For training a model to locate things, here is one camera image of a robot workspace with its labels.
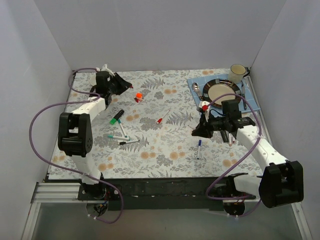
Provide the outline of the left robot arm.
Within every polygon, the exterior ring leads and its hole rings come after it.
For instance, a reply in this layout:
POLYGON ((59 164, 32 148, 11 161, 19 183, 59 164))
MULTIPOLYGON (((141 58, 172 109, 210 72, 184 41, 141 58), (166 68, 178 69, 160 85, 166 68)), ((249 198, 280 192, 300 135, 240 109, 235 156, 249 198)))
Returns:
POLYGON ((93 147, 92 120, 106 110, 112 102, 113 95, 121 95, 133 85, 118 73, 101 70, 94 75, 94 85, 87 92, 88 100, 72 112, 63 112, 59 117, 58 148, 70 157, 81 182, 91 185, 89 194, 95 200, 106 196, 106 187, 99 183, 101 171, 96 167, 91 150, 93 147))

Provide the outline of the orange highlighter cap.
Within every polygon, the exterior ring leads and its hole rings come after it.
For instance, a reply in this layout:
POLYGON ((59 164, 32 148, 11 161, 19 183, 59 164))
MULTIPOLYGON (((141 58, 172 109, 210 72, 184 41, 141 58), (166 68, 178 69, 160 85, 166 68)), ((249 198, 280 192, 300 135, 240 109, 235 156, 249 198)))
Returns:
POLYGON ((136 97, 137 97, 137 98, 142 98, 142 97, 143 97, 143 95, 142 95, 141 93, 139 93, 139 92, 138 92, 138 93, 136 94, 136 97))

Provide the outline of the blue capped white pen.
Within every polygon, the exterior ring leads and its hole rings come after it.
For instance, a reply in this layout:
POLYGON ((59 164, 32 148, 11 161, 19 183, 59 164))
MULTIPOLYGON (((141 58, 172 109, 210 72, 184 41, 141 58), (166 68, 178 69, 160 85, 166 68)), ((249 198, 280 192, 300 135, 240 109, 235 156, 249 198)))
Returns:
POLYGON ((202 145, 202 140, 199 139, 199 140, 198 140, 198 146, 197 146, 197 155, 196 155, 196 159, 197 159, 197 160, 200 159, 201 145, 202 145))

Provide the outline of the pink capped white pen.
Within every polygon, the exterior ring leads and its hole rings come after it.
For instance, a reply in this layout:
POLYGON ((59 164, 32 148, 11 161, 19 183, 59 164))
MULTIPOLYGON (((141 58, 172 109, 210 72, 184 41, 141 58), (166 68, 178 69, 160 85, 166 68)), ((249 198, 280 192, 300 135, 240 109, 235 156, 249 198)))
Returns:
POLYGON ((232 146, 232 144, 233 144, 233 136, 231 133, 228 134, 228 144, 229 144, 229 146, 232 146))

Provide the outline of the orange capped black highlighter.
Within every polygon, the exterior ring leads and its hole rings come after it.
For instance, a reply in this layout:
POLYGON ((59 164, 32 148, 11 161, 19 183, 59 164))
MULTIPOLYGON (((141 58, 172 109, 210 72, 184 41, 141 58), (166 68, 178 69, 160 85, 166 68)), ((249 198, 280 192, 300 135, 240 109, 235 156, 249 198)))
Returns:
POLYGON ((225 130, 222 130, 220 132, 220 134, 221 134, 223 142, 224 143, 228 143, 229 142, 229 138, 228 138, 227 132, 225 130))

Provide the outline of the green capped black highlighter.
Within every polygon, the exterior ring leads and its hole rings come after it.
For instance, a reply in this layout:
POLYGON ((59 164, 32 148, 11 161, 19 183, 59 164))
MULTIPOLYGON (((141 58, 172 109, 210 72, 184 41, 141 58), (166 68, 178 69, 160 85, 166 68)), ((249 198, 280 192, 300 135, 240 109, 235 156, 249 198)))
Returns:
POLYGON ((119 118, 124 114, 124 110, 123 109, 121 109, 111 120, 110 120, 110 124, 111 125, 114 125, 118 120, 119 120, 119 118))

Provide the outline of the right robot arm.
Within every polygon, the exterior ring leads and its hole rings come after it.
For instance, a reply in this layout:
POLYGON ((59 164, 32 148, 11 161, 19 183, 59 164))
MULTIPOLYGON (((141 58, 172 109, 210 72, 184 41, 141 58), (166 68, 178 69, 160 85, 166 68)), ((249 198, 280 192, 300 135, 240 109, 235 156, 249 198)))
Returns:
POLYGON ((303 166, 290 161, 262 138, 258 121, 243 117, 235 100, 222 102, 222 116, 215 117, 209 104, 201 102, 199 124, 192 136, 210 139, 215 131, 227 131, 248 150, 263 171, 261 177, 247 173, 228 176, 226 198, 238 199, 241 195, 260 198, 268 208, 274 208, 304 199, 303 166))

